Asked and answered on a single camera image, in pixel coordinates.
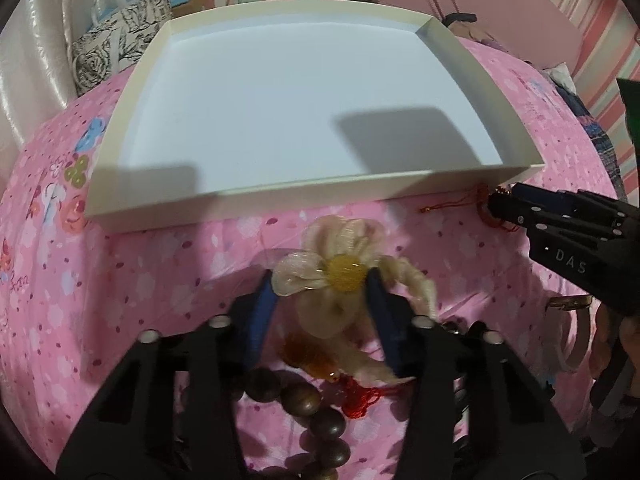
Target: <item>white tray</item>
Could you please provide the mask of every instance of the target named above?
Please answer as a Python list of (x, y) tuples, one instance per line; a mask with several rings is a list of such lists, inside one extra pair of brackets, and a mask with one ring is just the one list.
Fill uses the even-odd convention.
[(133, 231), (524, 179), (543, 160), (436, 19), (277, 0), (168, 22), (105, 132), (86, 216)]

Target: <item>white curtain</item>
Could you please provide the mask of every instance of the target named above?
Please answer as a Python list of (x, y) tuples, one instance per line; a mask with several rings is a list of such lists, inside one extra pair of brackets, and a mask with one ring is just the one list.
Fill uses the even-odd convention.
[(0, 33), (0, 192), (34, 130), (76, 99), (67, 45), (91, 26), (94, 1), (21, 0)]

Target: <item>bag handle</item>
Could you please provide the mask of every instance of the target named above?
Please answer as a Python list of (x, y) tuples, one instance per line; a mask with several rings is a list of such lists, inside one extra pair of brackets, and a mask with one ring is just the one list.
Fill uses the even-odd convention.
[[(124, 9), (129, 4), (127, 0), (114, 0), (118, 4), (119, 9)], [(94, 27), (98, 26), (98, 10), (96, 5), (98, 4), (98, 0), (95, 0), (93, 6), (91, 7), (91, 21), (94, 22)]]

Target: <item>green object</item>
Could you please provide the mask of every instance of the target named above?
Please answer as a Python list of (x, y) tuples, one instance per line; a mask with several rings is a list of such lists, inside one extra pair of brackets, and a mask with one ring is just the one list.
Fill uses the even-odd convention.
[(618, 79), (620, 96), (626, 108), (626, 129), (636, 149), (636, 166), (640, 163), (640, 81)]

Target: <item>dark plaid cloth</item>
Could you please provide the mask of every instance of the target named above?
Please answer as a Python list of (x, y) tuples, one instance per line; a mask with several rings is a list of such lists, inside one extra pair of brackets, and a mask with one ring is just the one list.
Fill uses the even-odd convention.
[(591, 139), (600, 160), (604, 164), (607, 174), (611, 179), (611, 183), (616, 190), (618, 200), (622, 202), (628, 202), (626, 198), (625, 186), (622, 183), (622, 175), (620, 173), (620, 167), (616, 158), (616, 152), (613, 149), (613, 143), (602, 127), (596, 122), (582, 100), (574, 94), (569, 93), (567, 90), (556, 84), (556, 90), (560, 94), (560, 97), (564, 99), (566, 105), (571, 108), (571, 111), (580, 121), (580, 124), (587, 132), (587, 135)]

